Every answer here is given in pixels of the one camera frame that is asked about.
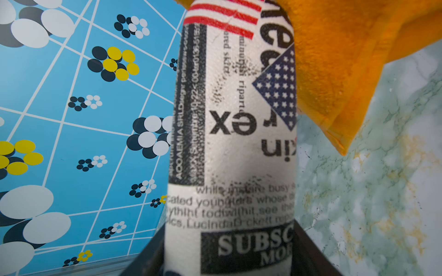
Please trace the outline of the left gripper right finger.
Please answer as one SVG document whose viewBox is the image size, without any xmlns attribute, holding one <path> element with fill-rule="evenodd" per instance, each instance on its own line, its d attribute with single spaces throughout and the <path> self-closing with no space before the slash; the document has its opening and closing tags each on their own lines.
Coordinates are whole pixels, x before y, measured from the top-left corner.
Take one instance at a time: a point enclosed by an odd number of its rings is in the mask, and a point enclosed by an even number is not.
<svg viewBox="0 0 442 276">
<path fill-rule="evenodd" d="M 342 276 L 296 220 L 294 221 L 292 275 Z"/>
</svg>

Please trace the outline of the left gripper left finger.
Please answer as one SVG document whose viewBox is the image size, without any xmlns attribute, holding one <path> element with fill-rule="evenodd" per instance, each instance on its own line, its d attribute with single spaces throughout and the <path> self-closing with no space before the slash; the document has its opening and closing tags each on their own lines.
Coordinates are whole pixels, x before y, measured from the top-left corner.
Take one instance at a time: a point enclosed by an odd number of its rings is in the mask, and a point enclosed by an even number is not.
<svg viewBox="0 0 442 276">
<path fill-rule="evenodd" d="M 162 276 L 164 268 L 165 225 L 143 251 L 125 268 L 121 276 Z"/>
</svg>

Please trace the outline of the newspaper print eyeglass case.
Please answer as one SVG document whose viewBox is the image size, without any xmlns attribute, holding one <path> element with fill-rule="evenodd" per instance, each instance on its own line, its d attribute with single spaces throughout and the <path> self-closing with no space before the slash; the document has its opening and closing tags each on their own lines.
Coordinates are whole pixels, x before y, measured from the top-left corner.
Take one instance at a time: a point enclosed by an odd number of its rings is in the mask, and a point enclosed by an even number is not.
<svg viewBox="0 0 442 276">
<path fill-rule="evenodd" d="M 294 31 L 275 1 L 193 1 L 181 37 L 166 276 L 288 276 L 294 251 Z"/>
</svg>

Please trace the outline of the orange cloth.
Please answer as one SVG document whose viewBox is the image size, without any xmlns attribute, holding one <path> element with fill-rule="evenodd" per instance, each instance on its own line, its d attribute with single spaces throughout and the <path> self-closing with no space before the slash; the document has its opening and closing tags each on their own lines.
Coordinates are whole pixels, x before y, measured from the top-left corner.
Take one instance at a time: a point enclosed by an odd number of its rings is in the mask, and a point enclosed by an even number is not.
<svg viewBox="0 0 442 276">
<path fill-rule="evenodd" d="M 386 63 L 442 38 L 440 1 L 226 1 L 225 20 L 189 16 L 188 22 L 232 31 L 251 22 L 242 8 L 281 17 L 294 33 L 298 107 L 346 155 L 361 128 Z"/>
</svg>

